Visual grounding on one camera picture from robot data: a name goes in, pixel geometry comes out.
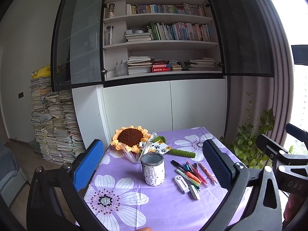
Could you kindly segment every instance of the floor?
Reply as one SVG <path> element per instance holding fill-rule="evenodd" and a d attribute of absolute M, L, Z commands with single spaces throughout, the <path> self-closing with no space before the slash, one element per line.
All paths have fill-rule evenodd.
<path fill-rule="evenodd" d="M 5 146 L 13 152 L 15 159 L 27 175 L 29 183 L 31 183 L 34 170 L 38 166 L 42 166 L 46 170 L 60 168 L 58 164 L 43 160 L 42 155 L 35 153 L 28 143 L 11 140 Z M 29 189 L 30 186 L 24 184 L 10 206 L 10 210 L 24 228 L 27 228 L 26 214 Z M 75 222 L 75 218 L 64 199 L 61 189 L 56 188 L 56 192 L 66 218 L 71 222 Z"/>

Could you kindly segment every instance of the purple tablecloth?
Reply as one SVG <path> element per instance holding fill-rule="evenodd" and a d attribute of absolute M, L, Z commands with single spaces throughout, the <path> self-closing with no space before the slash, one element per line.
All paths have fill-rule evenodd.
<path fill-rule="evenodd" d="M 152 187 L 145 183 L 141 165 L 130 162 L 122 151 L 108 148 L 84 200 L 108 230 L 131 231 L 151 227 L 154 231 L 199 230 L 217 209 L 227 193 L 219 184 L 203 186 L 201 200 L 191 193 L 183 194 L 175 183 L 177 176 L 171 160 L 181 164 L 202 161 L 212 172 L 202 153 L 202 143 L 212 139 L 234 162 L 239 161 L 224 145 L 204 127 L 158 133 L 165 136 L 172 148 L 196 152 L 194 159 L 176 157 L 166 153 L 165 181 Z M 250 195 L 247 189 L 230 224 L 237 222 L 244 211 Z"/>

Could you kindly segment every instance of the human hand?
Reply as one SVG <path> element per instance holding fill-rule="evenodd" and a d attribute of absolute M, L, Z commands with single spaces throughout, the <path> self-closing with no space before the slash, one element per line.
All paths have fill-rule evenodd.
<path fill-rule="evenodd" d="M 146 227 L 146 228 L 142 228 L 142 229 L 137 229 L 136 231 L 153 231 L 153 229 Z"/>
<path fill-rule="evenodd" d="M 301 207 L 303 203 L 303 198 L 290 194 L 288 197 L 287 205 L 285 206 L 285 211 L 283 213 L 285 221 L 291 220 L 291 217 L 297 213 L 299 207 Z"/>

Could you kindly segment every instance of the white eraser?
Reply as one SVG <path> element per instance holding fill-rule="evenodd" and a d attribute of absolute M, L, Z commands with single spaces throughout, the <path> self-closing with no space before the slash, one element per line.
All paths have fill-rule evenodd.
<path fill-rule="evenodd" d="M 196 199 L 196 200 L 200 200 L 200 196 L 198 194 L 198 191 L 196 190 L 196 188 L 193 185 L 188 185 L 188 188 L 190 190 L 190 192 L 192 193 L 192 196 Z"/>
<path fill-rule="evenodd" d="M 189 192 L 189 187 L 186 181 L 184 181 L 182 176 L 176 176 L 174 179 L 177 185 L 179 186 L 180 190 L 183 192 L 183 194 Z"/>

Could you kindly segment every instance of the orange highlighter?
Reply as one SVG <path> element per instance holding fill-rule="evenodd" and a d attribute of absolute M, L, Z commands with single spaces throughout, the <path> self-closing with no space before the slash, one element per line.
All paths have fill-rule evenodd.
<path fill-rule="evenodd" d="M 192 173 L 186 172 L 186 175 L 187 175 L 189 178 L 195 180 L 196 182 L 202 183 L 202 181 L 201 181 L 198 177 L 195 177 Z"/>

